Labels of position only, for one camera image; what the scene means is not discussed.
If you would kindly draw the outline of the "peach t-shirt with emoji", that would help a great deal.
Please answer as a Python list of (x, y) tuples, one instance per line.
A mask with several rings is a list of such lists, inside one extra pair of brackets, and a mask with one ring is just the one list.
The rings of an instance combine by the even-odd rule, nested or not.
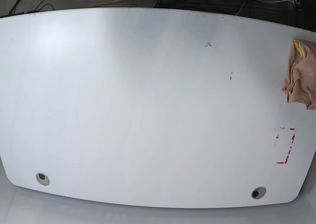
[(281, 91), (288, 103), (302, 103), (316, 109), (316, 44), (294, 39), (290, 48)]

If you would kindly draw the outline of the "right table grommet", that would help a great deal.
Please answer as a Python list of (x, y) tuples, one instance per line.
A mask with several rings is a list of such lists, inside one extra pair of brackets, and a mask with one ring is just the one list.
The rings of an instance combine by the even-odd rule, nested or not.
[(258, 200), (258, 199), (261, 199), (262, 197), (264, 197), (266, 192), (267, 192), (266, 188), (261, 186), (261, 187), (258, 187), (252, 191), (251, 197), (253, 199)]

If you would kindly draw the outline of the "table grommet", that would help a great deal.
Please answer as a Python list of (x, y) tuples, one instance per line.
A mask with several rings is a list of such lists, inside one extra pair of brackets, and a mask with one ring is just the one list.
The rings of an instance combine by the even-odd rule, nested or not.
[(266, 192), (267, 192), (266, 188), (261, 186), (261, 187), (258, 187), (252, 191), (251, 197), (253, 199), (258, 200), (258, 199), (261, 199), (262, 197), (264, 197)]
[(43, 173), (37, 173), (36, 179), (41, 185), (47, 186), (50, 184), (49, 178)]

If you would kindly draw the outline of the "red tape rectangle marking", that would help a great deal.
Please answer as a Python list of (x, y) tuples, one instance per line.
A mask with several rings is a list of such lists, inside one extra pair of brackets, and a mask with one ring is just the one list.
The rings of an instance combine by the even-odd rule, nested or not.
[(275, 164), (286, 164), (295, 139), (295, 128), (280, 127), (277, 133), (273, 160)]

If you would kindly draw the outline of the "left table grommet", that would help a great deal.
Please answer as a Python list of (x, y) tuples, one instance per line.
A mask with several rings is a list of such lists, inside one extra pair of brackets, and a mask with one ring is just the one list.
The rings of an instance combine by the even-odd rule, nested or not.
[(50, 184), (49, 178), (43, 173), (37, 173), (36, 179), (41, 185), (47, 186)]

